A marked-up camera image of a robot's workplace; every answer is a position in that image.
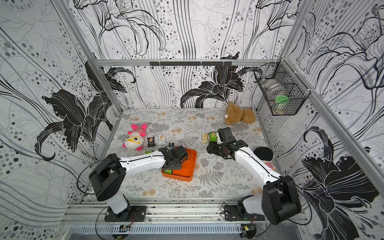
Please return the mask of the green cookie packet top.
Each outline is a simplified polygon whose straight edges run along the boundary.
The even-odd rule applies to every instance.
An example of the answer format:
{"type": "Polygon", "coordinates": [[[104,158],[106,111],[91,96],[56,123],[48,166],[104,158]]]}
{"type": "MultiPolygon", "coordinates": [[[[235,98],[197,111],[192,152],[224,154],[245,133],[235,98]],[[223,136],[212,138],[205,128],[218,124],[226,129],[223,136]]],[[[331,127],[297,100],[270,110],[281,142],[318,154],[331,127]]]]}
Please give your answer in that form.
{"type": "Polygon", "coordinates": [[[218,141],[218,132],[210,132],[208,133],[208,141],[209,142],[217,142],[218,141]]]}

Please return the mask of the orange storage box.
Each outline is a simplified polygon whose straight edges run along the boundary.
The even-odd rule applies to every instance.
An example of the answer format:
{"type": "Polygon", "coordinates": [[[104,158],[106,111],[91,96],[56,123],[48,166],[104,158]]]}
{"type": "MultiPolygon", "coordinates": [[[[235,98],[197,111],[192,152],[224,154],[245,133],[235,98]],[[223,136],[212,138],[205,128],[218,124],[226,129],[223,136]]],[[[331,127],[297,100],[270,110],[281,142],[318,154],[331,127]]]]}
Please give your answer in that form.
{"type": "Polygon", "coordinates": [[[171,175],[165,174],[162,171],[163,177],[184,182],[191,182],[193,180],[194,170],[197,161],[197,152],[195,150],[190,149],[187,149],[187,152],[188,158],[182,163],[182,169],[173,170],[173,173],[171,175]]]}

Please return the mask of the yellow cookie packet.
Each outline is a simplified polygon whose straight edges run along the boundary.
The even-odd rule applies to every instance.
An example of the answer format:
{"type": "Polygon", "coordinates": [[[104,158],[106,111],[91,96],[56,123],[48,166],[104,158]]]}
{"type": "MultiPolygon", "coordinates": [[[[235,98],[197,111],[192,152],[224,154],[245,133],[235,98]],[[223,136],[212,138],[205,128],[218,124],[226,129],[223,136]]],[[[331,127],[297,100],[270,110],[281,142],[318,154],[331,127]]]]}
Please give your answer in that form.
{"type": "Polygon", "coordinates": [[[209,142],[208,134],[202,134],[202,141],[203,141],[203,144],[207,144],[209,142]]]}

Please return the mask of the black cookie packet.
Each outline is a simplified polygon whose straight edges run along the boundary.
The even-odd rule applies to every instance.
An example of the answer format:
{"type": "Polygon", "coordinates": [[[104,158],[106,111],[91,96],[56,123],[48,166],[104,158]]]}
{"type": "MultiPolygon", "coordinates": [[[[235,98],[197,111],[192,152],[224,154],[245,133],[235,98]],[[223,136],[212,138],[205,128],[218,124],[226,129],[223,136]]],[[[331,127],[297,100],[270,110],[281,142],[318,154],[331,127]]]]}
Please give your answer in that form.
{"type": "Polygon", "coordinates": [[[148,147],[149,148],[152,148],[152,147],[156,146],[155,137],[149,137],[149,138],[147,138],[147,140],[148,140],[148,147]]]}

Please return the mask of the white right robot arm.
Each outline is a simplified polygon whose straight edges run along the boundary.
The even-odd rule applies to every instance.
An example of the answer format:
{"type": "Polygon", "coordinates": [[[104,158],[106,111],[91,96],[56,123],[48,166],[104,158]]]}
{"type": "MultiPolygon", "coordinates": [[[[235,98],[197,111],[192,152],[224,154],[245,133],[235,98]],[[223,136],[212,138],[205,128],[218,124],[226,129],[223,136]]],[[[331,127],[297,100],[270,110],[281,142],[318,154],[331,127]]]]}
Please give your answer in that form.
{"type": "Polygon", "coordinates": [[[229,127],[219,129],[216,134],[215,141],[208,134],[207,152],[234,160],[263,184],[261,198],[249,195],[238,200],[234,210],[224,210],[227,221],[263,216],[272,225],[277,225],[302,212],[299,191],[290,176],[282,176],[268,167],[248,144],[236,140],[229,127]]]}

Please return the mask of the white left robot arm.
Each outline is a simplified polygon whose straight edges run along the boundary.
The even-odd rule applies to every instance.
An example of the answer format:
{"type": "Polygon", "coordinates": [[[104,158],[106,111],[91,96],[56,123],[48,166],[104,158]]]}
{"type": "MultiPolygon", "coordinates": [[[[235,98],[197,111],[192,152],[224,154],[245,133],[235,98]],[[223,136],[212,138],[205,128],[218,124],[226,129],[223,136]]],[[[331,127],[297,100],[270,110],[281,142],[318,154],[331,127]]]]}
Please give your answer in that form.
{"type": "Polygon", "coordinates": [[[110,154],[89,174],[89,180],[99,202],[106,202],[114,214],[126,213],[130,204],[120,188],[126,177],[152,169],[180,170],[189,159],[190,150],[183,146],[160,148],[149,154],[119,158],[110,154]]]}

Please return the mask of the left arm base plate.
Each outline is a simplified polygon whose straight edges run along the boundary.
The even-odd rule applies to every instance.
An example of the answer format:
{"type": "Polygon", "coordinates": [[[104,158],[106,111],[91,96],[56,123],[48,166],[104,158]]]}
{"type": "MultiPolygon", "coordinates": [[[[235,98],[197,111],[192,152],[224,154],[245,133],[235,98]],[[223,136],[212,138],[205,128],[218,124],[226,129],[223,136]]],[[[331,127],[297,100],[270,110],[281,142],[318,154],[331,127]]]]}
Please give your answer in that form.
{"type": "Polygon", "coordinates": [[[122,223],[122,222],[144,222],[146,216],[146,206],[129,206],[119,214],[115,214],[110,207],[108,207],[105,221],[122,223]]]}

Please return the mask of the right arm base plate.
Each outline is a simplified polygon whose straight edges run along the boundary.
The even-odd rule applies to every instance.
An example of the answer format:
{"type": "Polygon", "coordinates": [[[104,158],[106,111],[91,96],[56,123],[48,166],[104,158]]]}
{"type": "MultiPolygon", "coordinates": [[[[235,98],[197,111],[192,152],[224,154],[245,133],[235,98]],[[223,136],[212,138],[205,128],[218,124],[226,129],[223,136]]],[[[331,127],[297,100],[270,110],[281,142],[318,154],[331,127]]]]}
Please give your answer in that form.
{"type": "Polygon", "coordinates": [[[250,221],[253,223],[265,220],[265,216],[249,214],[243,207],[240,207],[239,205],[222,204],[221,212],[224,214],[225,220],[228,222],[250,221]]]}

